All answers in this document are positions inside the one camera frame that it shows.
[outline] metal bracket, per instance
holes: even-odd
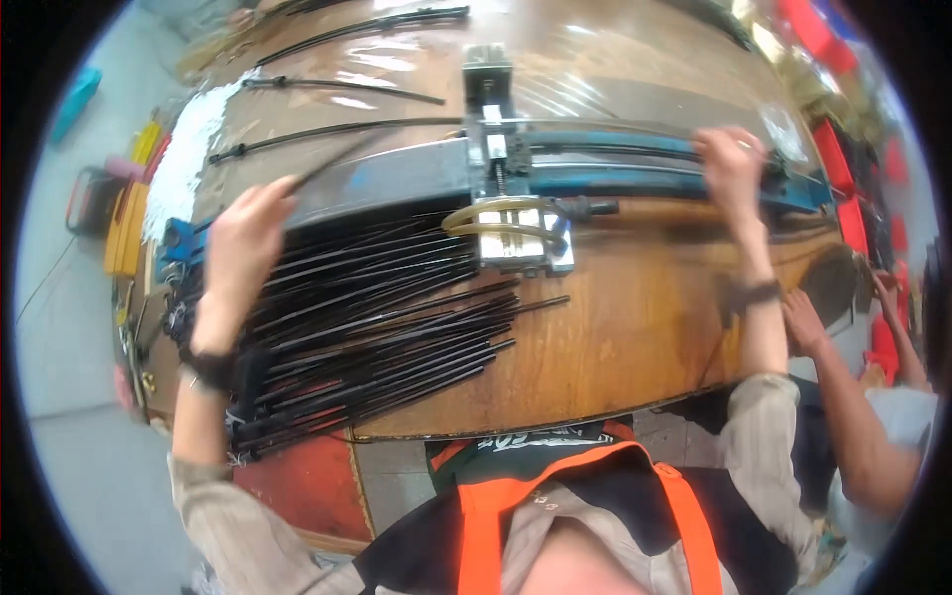
[[[512,62],[503,44],[464,48],[463,81],[466,90],[467,160],[470,202],[479,204],[504,197],[527,197],[532,158],[520,134],[512,105]],[[537,208],[489,211],[478,223],[510,223],[552,230],[563,228],[564,241],[556,246],[534,236],[483,232],[479,234],[480,261],[502,272],[534,277],[539,270],[560,275],[574,268],[568,221]]]

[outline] yellow tube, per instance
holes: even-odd
[[[530,198],[527,196],[505,196],[493,200],[487,200],[475,205],[469,205],[447,215],[443,223],[443,229],[449,231],[455,228],[467,219],[475,219],[476,215],[485,212],[499,212],[502,210],[524,210],[528,208],[537,208],[540,211],[540,220],[542,212],[554,212],[559,217],[565,217],[565,212],[552,201],[543,198]]]
[[[534,235],[548,242],[561,243],[563,241],[563,237],[554,231],[535,228],[533,226],[520,226],[513,223],[467,223],[446,229],[446,235],[469,235],[471,233],[518,233],[522,235]]]

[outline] hand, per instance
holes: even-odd
[[[764,228],[758,212],[764,145],[737,127],[699,129],[694,148],[704,159],[704,183],[735,239]]]
[[[804,355],[812,356],[827,338],[817,310],[800,289],[790,291],[783,299],[783,319]]]
[[[876,297],[883,307],[883,318],[889,322],[899,320],[899,310],[896,302],[899,299],[899,282],[885,270],[873,271],[873,287],[876,288]]]
[[[205,294],[199,301],[193,352],[231,350],[284,247],[284,224],[296,201],[295,176],[254,186],[215,219],[208,231]]]

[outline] beige shirt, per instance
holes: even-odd
[[[816,559],[818,537],[800,511],[800,487],[790,450],[796,428],[796,385],[761,374],[731,394],[720,435],[724,467],[761,523],[788,545],[805,577]],[[172,495],[186,532],[205,554],[229,595],[351,595],[364,583],[353,564],[323,570],[309,548],[267,506],[231,482],[227,467],[194,466],[169,458]],[[592,506],[558,482],[548,481],[515,510],[502,560],[502,592],[515,595],[532,568],[556,517],[571,517],[592,531],[639,584],[657,595],[691,592],[681,541],[655,556],[644,554],[614,513]],[[724,594],[737,593],[721,565]],[[377,589],[377,593],[392,591]]]

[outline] bundle of black rods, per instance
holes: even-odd
[[[434,298],[478,274],[472,240],[440,228],[448,213],[288,238],[239,346],[233,455],[258,460],[471,379],[515,344],[498,337],[518,314],[568,301],[520,305],[515,279]],[[179,288],[180,320],[200,277]]]

